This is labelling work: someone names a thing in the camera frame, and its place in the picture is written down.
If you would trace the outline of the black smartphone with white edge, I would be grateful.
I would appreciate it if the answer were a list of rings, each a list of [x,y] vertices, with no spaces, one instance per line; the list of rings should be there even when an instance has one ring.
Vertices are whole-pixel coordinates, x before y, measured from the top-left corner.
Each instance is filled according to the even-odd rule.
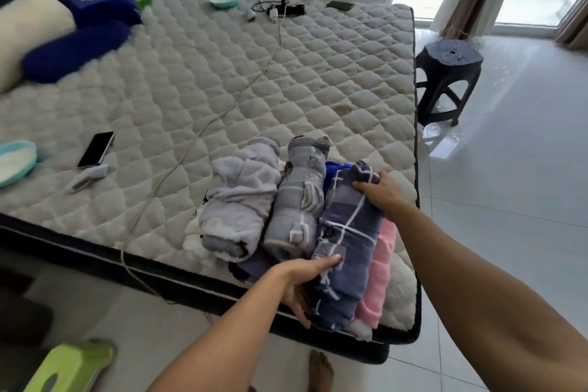
[[[114,136],[115,134],[112,131],[95,134],[79,160],[77,168],[88,168],[100,165],[108,148],[114,141]]]

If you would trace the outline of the teal rimmed white bowl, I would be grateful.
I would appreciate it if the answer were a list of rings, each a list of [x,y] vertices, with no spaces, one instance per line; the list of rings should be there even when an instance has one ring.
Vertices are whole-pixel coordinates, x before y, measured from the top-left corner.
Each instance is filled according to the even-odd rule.
[[[37,146],[25,140],[0,144],[0,187],[23,179],[38,162]]]

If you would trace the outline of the person's right forearm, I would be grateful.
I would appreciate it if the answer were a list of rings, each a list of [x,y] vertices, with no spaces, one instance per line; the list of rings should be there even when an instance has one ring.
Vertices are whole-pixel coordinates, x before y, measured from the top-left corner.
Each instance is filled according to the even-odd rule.
[[[388,219],[445,329],[490,392],[588,392],[588,339],[538,293],[404,201]]]

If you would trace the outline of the blue plaid cloth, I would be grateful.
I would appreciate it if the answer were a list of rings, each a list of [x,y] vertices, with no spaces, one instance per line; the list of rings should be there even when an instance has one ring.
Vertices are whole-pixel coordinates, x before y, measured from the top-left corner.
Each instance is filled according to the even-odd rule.
[[[383,219],[383,212],[353,187],[355,181],[377,185],[379,175],[362,160],[336,172],[319,219],[312,259],[338,254],[341,260],[305,284],[311,322],[329,332],[345,329],[355,316]]]

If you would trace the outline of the rolled gray striped garment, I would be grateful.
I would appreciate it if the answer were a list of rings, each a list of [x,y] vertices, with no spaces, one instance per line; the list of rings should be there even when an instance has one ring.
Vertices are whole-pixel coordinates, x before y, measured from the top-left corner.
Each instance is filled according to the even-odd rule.
[[[262,246],[278,262],[312,257],[325,203],[327,136],[297,136],[288,145],[285,174],[277,188]]]

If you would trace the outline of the white quilted mattress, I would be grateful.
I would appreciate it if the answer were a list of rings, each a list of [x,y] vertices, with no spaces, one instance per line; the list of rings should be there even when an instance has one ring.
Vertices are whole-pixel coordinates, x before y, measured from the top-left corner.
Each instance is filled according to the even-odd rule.
[[[247,22],[252,4],[154,0],[117,51],[0,96],[0,144],[27,140],[40,155],[0,188],[0,213],[245,289],[184,242],[210,162],[255,136],[276,137],[283,159],[293,137],[328,136],[329,159],[391,170],[418,203],[411,7],[314,1],[274,24]],[[92,137],[108,131],[107,177],[69,194]]]

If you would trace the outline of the royal blue garment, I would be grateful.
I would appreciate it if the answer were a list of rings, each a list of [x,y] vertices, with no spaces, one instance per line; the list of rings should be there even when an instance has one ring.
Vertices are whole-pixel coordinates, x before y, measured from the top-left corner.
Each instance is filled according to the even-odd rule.
[[[327,192],[329,190],[329,188],[332,185],[332,181],[334,179],[334,177],[336,176],[336,174],[344,169],[347,168],[352,168],[353,167],[353,163],[338,163],[335,161],[329,161],[327,160],[325,163],[325,167],[326,167],[326,171],[325,171],[325,178],[323,181],[323,194],[326,197],[327,196]]]

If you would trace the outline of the beige curtain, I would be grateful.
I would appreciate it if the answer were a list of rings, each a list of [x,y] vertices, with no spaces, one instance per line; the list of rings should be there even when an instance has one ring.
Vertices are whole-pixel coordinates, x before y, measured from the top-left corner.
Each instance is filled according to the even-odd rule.
[[[558,27],[554,40],[570,51],[588,53],[588,0],[577,0]]]

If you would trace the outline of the black plastic stool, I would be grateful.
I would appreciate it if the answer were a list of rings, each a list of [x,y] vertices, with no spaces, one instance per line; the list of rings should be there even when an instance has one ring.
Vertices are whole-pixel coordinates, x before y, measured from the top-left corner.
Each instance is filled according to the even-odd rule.
[[[425,81],[416,83],[424,89],[417,106],[417,119],[423,127],[431,123],[450,121],[457,126],[474,88],[481,76],[483,56],[473,42],[441,39],[426,44],[415,58],[415,68],[421,69]],[[447,96],[455,108],[435,112],[442,96]]]

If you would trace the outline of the person's left hand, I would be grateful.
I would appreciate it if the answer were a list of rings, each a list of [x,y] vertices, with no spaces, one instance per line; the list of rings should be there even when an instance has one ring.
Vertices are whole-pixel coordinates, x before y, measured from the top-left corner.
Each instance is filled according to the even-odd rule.
[[[305,329],[311,328],[311,308],[303,285],[318,277],[312,272],[312,260],[296,259],[274,267],[285,275],[286,287],[281,303],[289,307]]]

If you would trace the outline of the person's foot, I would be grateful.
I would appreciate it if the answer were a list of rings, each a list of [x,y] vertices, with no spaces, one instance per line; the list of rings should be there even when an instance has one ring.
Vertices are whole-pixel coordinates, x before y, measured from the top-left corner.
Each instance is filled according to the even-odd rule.
[[[318,350],[311,350],[308,362],[307,392],[332,392],[334,369],[327,356]]]

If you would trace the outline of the rolled light gray garment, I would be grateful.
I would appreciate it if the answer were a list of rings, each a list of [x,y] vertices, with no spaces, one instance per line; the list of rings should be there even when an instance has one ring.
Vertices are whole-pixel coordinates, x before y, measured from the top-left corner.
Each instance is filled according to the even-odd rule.
[[[258,136],[211,162],[212,182],[198,218],[202,246],[226,262],[254,254],[282,179],[280,145]]]

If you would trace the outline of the black bed base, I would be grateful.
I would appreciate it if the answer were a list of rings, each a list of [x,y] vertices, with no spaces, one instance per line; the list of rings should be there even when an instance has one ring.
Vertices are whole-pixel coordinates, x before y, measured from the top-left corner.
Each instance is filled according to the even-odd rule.
[[[132,254],[122,257],[117,249],[60,234],[3,213],[0,213],[0,248],[147,292],[166,305],[178,304],[218,316],[227,312],[246,292],[242,287],[163,262]],[[270,332],[365,364],[383,364],[389,355],[387,344],[362,343],[342,333],[305,329],[284,306],[279,307]]]

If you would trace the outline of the dark folded garment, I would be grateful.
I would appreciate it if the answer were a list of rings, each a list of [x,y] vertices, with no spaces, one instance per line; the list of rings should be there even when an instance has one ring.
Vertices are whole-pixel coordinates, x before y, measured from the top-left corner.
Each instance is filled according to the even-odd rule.
[[[255,284],[278,261],[263,247],[259,246],[255,252],[242,262],[229,262],[228,270],[239,282]]]

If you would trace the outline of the small white device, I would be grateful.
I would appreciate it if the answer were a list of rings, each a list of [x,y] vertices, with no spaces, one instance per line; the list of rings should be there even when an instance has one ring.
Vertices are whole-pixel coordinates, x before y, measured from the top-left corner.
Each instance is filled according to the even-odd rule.
[[[109,165],[108,164],[100,164],[95,165],[92,167],[88,167],[78,173],[76,177],[74,177],[70,183],[66,186],[65,190],[69,194],[77,193],[85,188],[87,188],[90,184],[94,183],[97,180],[102,180],[107,177],[109,172]]]

